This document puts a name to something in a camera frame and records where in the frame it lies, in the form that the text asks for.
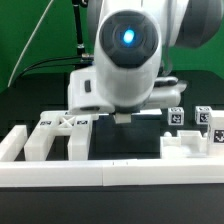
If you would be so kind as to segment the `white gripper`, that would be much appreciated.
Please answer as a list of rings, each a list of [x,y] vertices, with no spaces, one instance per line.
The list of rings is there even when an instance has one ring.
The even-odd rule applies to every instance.
[[[159,77],[155,80],[153,90],[147,99],[147,109],[167,109],[176,107],[181,101],[187,82],[177,77]]]

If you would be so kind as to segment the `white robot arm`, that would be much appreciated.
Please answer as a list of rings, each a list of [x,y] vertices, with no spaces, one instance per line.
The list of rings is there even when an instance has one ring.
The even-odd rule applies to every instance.
[[[186,83],[160,76],[163,50],[198,48],[219,30],[223,0],[89,0],[93,64],[70,74],[72,114],[177,106]]]

